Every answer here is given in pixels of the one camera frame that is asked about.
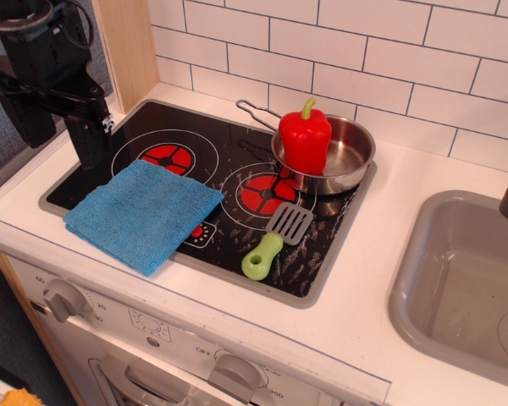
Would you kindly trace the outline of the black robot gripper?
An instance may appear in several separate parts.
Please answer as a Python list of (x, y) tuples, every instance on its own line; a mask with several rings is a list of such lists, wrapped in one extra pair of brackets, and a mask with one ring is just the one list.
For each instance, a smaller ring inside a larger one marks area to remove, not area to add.
[(87, 67), (95, 32), (85, 8), (0, 8), (0, 103), (21, 139), (37, 148), (64, 119), (83, 169), (112, 149), (113, 119)]

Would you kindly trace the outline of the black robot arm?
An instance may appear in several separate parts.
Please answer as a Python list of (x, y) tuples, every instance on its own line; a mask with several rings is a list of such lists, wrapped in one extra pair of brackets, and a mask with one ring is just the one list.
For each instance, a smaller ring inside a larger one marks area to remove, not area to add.
[(94, 28), (77, 1), (0, 1), (0, 103), (31, 148), (64, 120), (80, 165), (110, 151), (113, 120), (103, 88), (89, 75)]

